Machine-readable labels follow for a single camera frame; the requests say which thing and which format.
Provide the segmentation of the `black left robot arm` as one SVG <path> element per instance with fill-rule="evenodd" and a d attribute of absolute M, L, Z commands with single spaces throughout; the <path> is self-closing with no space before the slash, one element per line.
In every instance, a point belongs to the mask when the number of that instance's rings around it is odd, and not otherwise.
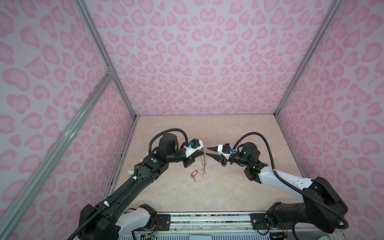
<path fill-rule="evenodd" d="M 133 200 L 163 174 L 171 163 L 183 163 L 188 168 L 204 154 L 201 140 L 189 141 L 181 129 L 169 129 L 154 136 L 148 155 L 134 166 L 133 175 L 115 192 L 96 206 L 86 205 L 80 213 L 79 227 L 70 240 L 118 240 L 137 229 L 153 230 L 157 211 L 143 204 L 127 213 Z"/>

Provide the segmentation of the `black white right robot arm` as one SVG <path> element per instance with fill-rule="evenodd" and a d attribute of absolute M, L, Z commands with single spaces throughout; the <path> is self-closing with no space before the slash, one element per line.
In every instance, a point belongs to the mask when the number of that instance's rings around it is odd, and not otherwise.
<path fill-rule="evenodd" d="M 266 212 L 267 224 L 271 228 L 285 223 L 307 223 L 325 233 L 333 233 L 336 229 L 349 227 L 345 218 L 348 207 L 326 179 L 302 178 L 278 171 L 261 162 L 260 155 L 258 147 L 250 142 L 236 150 L 229 144 L 218 145 L 209 148 L 208 153 L 223 167 L 228 164 L 244 167 L 249 181 L 272 186 L 300 200 L 295 204 L 274 203 Z"/>

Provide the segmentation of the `red key tag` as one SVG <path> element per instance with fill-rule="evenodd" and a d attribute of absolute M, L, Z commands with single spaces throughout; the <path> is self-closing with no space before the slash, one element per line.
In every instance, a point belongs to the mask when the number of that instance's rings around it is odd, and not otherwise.
<path fill-rule="evenodd" d="M 191 173 L 191 177 L 192 177 L 192 178 L 195 178 L 197 174 L 198 174 L 198 170 L 194 170 L 194 171 Z"/>

